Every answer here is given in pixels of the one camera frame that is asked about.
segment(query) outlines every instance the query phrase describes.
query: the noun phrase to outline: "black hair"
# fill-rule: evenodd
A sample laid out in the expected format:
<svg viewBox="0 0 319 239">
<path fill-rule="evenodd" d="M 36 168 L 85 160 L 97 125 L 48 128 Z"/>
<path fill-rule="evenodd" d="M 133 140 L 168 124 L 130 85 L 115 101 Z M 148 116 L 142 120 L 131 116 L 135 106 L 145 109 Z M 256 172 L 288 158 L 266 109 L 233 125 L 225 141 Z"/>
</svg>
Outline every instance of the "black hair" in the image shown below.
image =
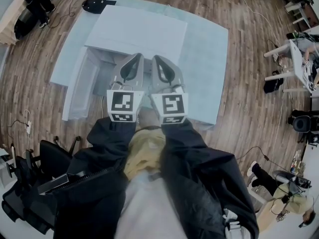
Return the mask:
<svg viewBox="0 0 319 239">
<path fill-rule="evenodd" d="M 304 224 L 306 226 L 310 225 L 314 221 L 315 217 L 316 217 L 316 213 L 315 211 L 313 211 L 312 213 L 310 213 L 309 219 L 306 222 L 304 222 Z"/>
</svg>

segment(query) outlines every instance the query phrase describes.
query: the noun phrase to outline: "black backpack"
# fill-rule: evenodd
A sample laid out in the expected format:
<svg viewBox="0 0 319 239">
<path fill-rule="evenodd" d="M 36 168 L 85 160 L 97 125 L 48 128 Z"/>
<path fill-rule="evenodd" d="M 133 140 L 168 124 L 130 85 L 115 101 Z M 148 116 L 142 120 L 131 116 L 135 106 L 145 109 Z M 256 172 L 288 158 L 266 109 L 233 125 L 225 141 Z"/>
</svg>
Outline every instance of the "black backpack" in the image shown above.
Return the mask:
<svg viewBox="0 0 319 239">
<path fill-rule="evenodd" d="M 278 72 L 278 70 L 273 71 L 273 75 L 277 75 L 277 74 L 280 74 Z M 282 85 L 283 83 L 284 83 L 283 78 L 267 81 L 267 82 L 265 82 L 265 85 L 264 85 L 264 91 L 265 91 L 265 93 L 271 93 L 275 90 L 278 90 L 279 86 Z"/>
</svg>

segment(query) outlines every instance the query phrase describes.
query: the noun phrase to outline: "white panel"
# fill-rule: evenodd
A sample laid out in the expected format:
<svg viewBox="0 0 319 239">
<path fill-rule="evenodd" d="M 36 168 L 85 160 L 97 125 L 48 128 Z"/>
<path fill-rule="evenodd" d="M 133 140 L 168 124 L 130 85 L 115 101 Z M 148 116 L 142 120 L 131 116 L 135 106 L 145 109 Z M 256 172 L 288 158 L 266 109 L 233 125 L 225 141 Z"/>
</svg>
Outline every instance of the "white panel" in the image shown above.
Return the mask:
<svg viewBox="0 0 319 239">
<path fill-rule="evenodd" d="M 100 69 L 100 61 L 83 47 L 73 69 L 70 85 L 66 94 L 63 120 L 87 117 L 93 87 Z"/>
<path fill-rule="evenodd" d="M 107 6 L 85 45 L 146 59 L 163 56 L 178 64 L 187 23 L 145 10 Z"/>
</svg>

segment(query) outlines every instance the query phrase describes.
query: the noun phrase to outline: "yellow shirt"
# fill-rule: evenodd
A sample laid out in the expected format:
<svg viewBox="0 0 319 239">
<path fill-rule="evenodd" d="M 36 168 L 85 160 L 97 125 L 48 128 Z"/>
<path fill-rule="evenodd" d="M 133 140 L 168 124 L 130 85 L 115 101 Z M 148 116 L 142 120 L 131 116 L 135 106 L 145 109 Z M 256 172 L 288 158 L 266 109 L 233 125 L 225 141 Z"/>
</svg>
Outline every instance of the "yellow shirt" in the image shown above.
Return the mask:
<svg viewBox="0 0 319 239">
<path fill-rule="evenodd" d="M 274 193 L 274 198 L 283 198 L 289 193 L 289 185 L 284 183 L 278 187 Z M 296 194 L 290 197 L 289 203 L 286 206 L 286 210 L 295 214 L 303 214 L 313 206 L 313 200 L 311 197 L 301 196 Z"/>
</svg>

